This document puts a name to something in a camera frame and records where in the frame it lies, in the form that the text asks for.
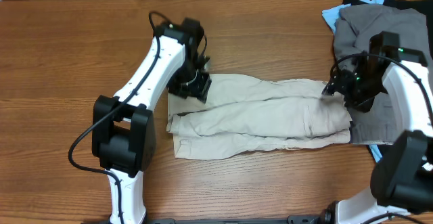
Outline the beige shorts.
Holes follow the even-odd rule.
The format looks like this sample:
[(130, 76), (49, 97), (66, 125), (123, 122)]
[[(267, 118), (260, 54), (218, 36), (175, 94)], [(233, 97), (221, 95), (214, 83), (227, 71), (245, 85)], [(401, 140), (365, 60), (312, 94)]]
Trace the beige shorts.
[(166, 130), (176, 158), (220, 160), (253, 151), (317, 149), (350, 141), (342, 96), (325, 82), (212, 74), (207, 101), (169, 95)]

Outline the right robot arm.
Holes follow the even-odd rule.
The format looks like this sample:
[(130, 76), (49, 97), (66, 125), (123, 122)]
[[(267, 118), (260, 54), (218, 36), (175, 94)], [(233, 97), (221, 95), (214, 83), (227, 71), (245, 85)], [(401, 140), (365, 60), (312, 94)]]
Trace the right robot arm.
[(369, 51), (340, 58), (323, 95), (341, 93), (347, 108), (367, 112), (386, 93), (394, 112), (396, 139), (375, 165), (370, 185), (331, 203), (318, 216), (288, 217), (288, 223), (383, 223), (432, 211), (432, 91), (422, 51), (401, 47), (399, 35), (382, 31)]

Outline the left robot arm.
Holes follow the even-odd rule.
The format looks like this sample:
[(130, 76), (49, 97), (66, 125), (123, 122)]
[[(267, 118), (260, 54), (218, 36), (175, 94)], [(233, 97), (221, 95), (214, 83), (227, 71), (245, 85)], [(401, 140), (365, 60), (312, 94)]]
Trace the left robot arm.
[(112, 97), (99, 96), (93, 107), (92, 154), (108, 174), (112, 200), (109, 223), (144, 223), (143, 173), (156, 149), (154, 109), (163, 91), (206, 102), (211, 85), (198, 51), (206, 41), (199, 21), (163, 21), (154, 29), (142, 63)]

